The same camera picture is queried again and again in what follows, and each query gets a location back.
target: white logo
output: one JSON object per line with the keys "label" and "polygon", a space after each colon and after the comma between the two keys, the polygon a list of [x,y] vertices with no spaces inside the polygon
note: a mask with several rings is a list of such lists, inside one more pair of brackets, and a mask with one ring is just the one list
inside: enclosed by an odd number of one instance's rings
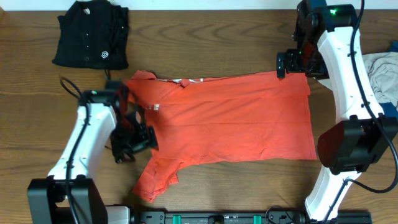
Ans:
{"label": "white logo", "polygon": [[109,53],[107,51],[103,51],[102,54],[101,54],[101,57],[102,58],[107,58],[108,55],[109,55]]}

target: gray cloth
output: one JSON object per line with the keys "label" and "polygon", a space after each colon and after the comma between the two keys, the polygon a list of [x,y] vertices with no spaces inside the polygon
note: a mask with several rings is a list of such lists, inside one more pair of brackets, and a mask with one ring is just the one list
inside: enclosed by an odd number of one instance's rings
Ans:
{"label": "gray cloth", "polygon": [[[398,110],[398,53],[363,55],[363,62],[377,102],[391,102]],[[331,90],[329,79],[319,82]]]}

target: blue cloth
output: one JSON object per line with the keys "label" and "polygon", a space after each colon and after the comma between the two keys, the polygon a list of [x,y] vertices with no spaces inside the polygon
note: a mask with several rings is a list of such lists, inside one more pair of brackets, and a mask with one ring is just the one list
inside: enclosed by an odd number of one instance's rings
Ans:
{"label": "blue cloth", "polygon": [[390,48],[389,52],[398,52],[398,41],[394,41],[392,43],[392,47]]}
{"label": "blue cloth", "polygon": [[386,117],[396,117],[398,119],[397,108],[392,103],[380,103]]}

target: black shirt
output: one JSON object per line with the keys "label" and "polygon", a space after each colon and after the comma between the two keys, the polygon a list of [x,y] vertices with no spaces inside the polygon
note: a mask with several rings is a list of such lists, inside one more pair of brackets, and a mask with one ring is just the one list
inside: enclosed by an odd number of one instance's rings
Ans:
{"label": "black shirt", "polygon": [[54,64],[76,68],[119,70],[126,59],[128,8],[104,0],[76,1],[58,16],[61,37]]}

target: black metal base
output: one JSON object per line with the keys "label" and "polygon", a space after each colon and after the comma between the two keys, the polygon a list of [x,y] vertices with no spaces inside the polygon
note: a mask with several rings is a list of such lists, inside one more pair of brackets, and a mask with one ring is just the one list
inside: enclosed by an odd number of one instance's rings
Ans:
{"label": "black metal base", "polygon": [[[139,223],[145,224],[319,224],[322,221],[309,220],[302,212],[273,210],[266,213],[164,213],[141,212]],[[325,224],[372,224],[369,212],[339,213],[336,219]]]}

